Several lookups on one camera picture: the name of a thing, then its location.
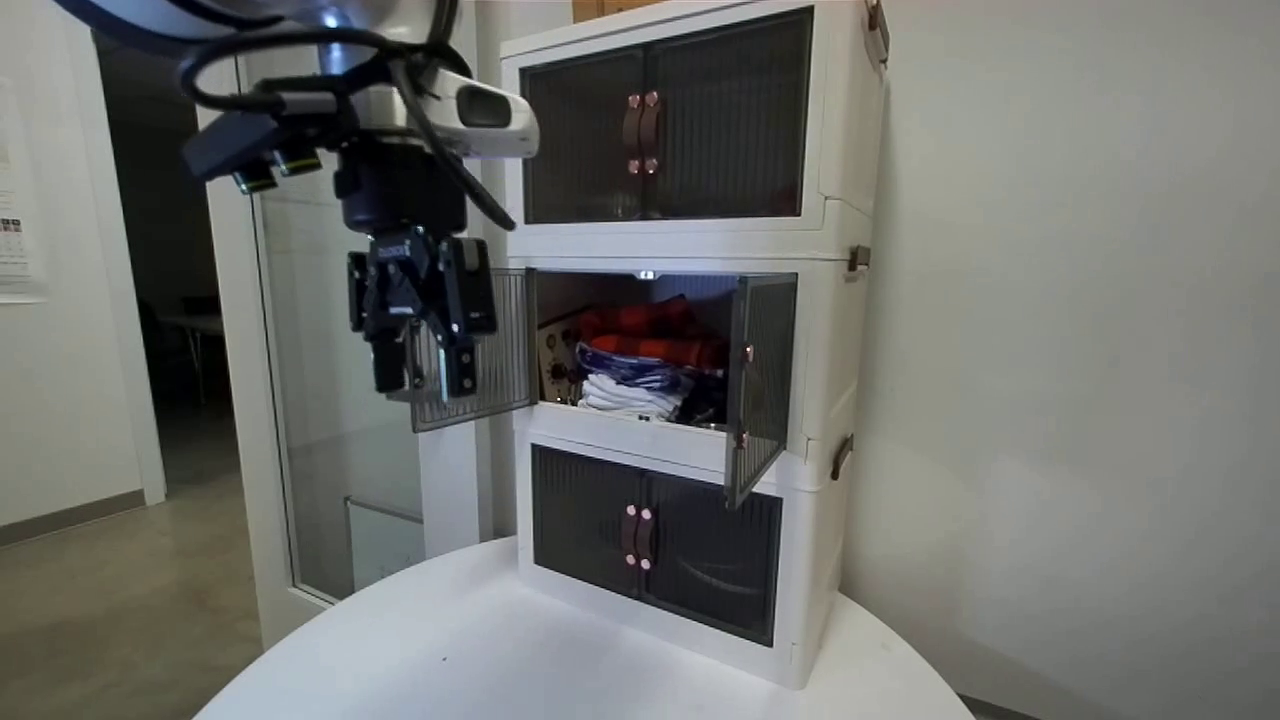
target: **floor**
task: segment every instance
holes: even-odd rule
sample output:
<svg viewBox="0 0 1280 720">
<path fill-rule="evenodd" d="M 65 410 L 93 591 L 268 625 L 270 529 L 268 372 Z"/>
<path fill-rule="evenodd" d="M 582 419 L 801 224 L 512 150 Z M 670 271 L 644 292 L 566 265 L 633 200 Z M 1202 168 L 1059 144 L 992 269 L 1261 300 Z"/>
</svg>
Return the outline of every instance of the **floor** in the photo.
<svg viewBox="0 0 1280 720">
<path fill-rule="evenodd" d="M 192 717 L 255 653 L 225 410 L 161 419 L 167 504 L 0 546 L 0 717 Z"/>
</svg>

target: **doorway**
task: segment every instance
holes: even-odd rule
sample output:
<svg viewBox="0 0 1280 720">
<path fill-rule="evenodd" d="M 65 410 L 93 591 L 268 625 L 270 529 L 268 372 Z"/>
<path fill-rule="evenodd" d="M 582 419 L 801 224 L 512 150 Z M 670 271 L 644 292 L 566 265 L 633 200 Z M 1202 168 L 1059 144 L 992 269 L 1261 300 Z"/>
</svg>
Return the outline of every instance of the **doorway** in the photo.
<svg viewBox="0 0 1280 720">
<path fill-rule="evenodd" d="M 164 490 L 238 481 L 219 284 L 204 189 L 178 150 L 194 103 L 177 64 L 96 37 L 116 179 L 154 399 Z"/>
</svg>

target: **white round table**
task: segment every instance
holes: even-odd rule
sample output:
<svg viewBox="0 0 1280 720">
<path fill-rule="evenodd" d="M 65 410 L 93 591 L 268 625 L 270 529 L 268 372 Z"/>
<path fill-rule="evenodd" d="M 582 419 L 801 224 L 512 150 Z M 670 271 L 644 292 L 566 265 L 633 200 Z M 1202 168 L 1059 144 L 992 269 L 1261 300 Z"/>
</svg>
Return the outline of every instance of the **white round table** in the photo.
<svg viewBox="0 0 1280 720">
<path fill-rule="evenodd" d="M 844 597 L 795 693 L 525 590 L 514 546 L 495 539 L 328 608 L 201 717 L 968 720 L 968 710 Z"/>
</svg>

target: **clothes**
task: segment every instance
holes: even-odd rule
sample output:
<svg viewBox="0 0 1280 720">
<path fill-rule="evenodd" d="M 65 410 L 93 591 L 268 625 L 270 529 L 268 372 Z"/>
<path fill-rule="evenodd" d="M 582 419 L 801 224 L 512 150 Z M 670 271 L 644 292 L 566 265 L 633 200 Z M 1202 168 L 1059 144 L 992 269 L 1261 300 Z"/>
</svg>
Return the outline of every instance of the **clothes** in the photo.
<svg viewBox="0 0 1280 720">
<path fill-rule="evenodd" d="M 725 339 L 683 296 L 573 315 L 582 410 L 651 419 L 725 419 Z"/>
<path fill-rule="evenodd" d="M 579 410 L 628 411 L 628 417 L 651 417 L 651 419 L 677 419 L 681 404 L 683 404 L 683 391 L 628 388 L 628 384 L 615 384 L 609 372 L 593 372 L 582 379 L 582 399 L 579 399 Z"/>
</svg>

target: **open drawer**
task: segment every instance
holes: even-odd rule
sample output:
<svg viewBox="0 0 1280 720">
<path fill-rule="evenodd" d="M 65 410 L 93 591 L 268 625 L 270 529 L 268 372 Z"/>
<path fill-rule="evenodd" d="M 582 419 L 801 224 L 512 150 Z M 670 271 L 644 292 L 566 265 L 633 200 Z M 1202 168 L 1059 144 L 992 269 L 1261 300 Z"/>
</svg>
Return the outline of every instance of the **open drawer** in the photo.
<svg viewBox="0 0 1280 720">
<path fill-rule="evenodd" d="M 415 399 L 415 427 L 541 404 L 541 439 L 699 475 L 740 504 L 788 444 L 791 354 L 788 271 L 520 271 L 481 343 L 481 391 Z"/>
</svg>

